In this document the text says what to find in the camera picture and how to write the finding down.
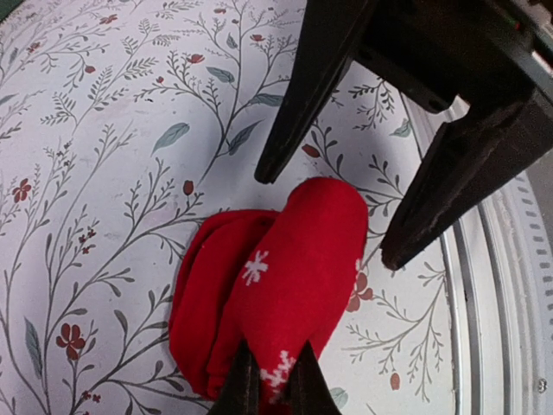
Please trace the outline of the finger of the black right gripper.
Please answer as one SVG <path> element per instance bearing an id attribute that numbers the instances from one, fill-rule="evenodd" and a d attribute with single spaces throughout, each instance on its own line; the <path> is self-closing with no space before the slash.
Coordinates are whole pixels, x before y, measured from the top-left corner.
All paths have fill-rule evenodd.
<path id="1" fill-rule="evenodd" d="M 551 148 L 552 104 L 542 93 L 471 105 L 464 117 L 442 124 L 385 233 L 384 266 L 405 266 Z"/>
<path id="2" fill-rule="evenodd" d="M 275 182 L 289 163 L 349 68 L 375 8 L 371 0 L 306 2 L 289 85 L 257 163 L 257 182 Z"/>

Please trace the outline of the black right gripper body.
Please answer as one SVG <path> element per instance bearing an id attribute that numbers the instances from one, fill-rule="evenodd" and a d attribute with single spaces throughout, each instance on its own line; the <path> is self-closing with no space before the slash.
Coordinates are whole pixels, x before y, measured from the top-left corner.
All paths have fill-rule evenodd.
<path id="1" fill-rule="evenodd" d="M 550 1 L 379 1 L 357 62 L 424 110 L 552 98 Z"/>

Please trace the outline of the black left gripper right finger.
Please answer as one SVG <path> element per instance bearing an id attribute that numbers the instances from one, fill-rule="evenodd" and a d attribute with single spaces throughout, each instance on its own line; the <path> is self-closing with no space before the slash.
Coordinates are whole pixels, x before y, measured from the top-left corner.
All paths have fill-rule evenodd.
<path id="1" fill-rule="evenodd" d="M 289 377 L 289 403 L 293 415 L 340 415 L 309 342 Z"/>

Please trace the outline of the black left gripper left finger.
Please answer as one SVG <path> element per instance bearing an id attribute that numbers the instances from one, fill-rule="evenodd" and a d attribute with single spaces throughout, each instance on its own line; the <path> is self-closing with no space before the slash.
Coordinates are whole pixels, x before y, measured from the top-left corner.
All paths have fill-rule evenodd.
<path id="1" fill-rule="evenodd" d="M 238 347 L 226 383 L 213 404 L 213 415 L 258 415 L 259 367 L 247 342 Z"/>

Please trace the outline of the red sock pair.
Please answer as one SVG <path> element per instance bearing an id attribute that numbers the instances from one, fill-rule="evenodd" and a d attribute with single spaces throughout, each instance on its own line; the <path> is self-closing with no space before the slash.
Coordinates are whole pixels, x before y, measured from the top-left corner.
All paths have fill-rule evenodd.
<path id="1" fill-rule="evenodd" d="M 261 374 L 261 405 L 279 413 L 304 346 L 320 354 L 353 293 L 368 209 L 350 184 L 308 179 L 281 211 L 208 218 L 175 283 L 169 351 L 192 390 L 215 400 L 241 343 Z"/>

